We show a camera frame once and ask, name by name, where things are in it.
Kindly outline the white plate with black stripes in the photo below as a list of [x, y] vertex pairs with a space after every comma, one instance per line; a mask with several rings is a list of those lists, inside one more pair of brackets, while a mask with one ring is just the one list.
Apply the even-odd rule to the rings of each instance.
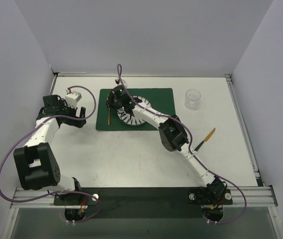
[[[141, 96], [133, 96], [133, 98], [136, 100], [136, 102], [138, 103], [145, 103], [148, 107], [151, 106], [149, 100], [147, 100], [144, 97]], [[146, 121], [137, 118], [135, 116], [131, 116], [129, 113], [126, 113], [125, 110], [123, 108], [121, 109], [117, 109], [117, 116], [119, 117], [119, 119], [127, 125], [131, 125], [131, 126], [140, 126], [146, 123]]]

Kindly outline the gold fork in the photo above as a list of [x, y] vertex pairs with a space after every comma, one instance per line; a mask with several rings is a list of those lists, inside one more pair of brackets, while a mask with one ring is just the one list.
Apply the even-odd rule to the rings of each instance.
[[108, 125], [111, 125], [111, 103], [110, 103], [110, 97], [107, 97], [106, 106], [108, 108]]

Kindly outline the green placemat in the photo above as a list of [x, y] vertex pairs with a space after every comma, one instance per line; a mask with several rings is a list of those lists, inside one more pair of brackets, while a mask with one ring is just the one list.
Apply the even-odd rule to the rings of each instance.
[[[108, 125], [107, 96], [110, 89], [101, 89], [99, 95], [96, 130], [98, 131], [154, 131], [155, 127], [149, 123], [140, 126], [124, 124], [117, 116], [116, 110], [111, 110], [111, 125]], [[141, 96], [149, 100], [151, 107], [165, 114], [174, 115], [175, 105], [173, 89], [171, 88], [131, 88], [128, 89], [132, 96]]]

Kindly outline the green handled gold knife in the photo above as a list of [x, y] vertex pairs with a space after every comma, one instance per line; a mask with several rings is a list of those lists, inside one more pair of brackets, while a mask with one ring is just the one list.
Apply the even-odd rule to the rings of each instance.
[[211, 130], [211, 132], [196, 146], [195, 151], [198, 151], [202, 147], [202, 145], [211, 138], [211, 136], [214, 134], [215, 130], [216, 130], [216, 128], [213, 128]]

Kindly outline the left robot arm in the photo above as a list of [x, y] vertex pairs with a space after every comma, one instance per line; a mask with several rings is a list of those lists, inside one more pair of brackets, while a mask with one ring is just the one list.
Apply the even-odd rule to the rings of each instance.
[[36, 118], [40, 128], [32, 134], [27, 143], [16, 148], [13, 157], [24, 190], [46, 188], [56, 191], [67, 191], [65, 198], [73, 205], [83, 199], [79, 181], [74, 177], [64, 176], [50, 147], [54, 135], [62, 124], [82, 128], [86, 121], [86, 109], [81, 107], [77, 117], [77, 103], [82, 98], [78, 92], [68, 93], [64, 98], [59, 95], [43, 97], [44, 106]]

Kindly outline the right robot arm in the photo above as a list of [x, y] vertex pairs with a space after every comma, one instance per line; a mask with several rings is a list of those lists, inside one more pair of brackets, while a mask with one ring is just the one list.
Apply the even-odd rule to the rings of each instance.
[[119, 119], [127, 125], [139, 126], [148, 123], [156, 128], [163, 147], [169, 152], [179, 152], [194, 169], [204, 200], [214, 203], [223, 199], [226, 183], [211, 173], [196, 156], [196, 151], [191, 147], [192, 140], [188, 138], [190, 134], [186, 132], [185, 125], [177, 115], [167, 116], [156, 111], [147, 99], [128, 95], [123, 85], [110, 90], [107, 107], [116, 109]]

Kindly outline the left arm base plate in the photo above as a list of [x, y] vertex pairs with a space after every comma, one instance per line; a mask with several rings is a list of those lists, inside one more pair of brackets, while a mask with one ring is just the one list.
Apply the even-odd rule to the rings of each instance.
[[82, 194], [54, 194], [54, 205], [56, 206], [96, 206], [95, 199]]

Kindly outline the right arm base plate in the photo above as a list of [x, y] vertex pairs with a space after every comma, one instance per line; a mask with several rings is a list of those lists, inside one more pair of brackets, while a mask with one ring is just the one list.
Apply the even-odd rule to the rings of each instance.
[[233, 199], [229, 189], [223, 193], [210, 193], [202, 188], [191, 188], [187, 191], [187, 200], [190, 205], [232, 205]]

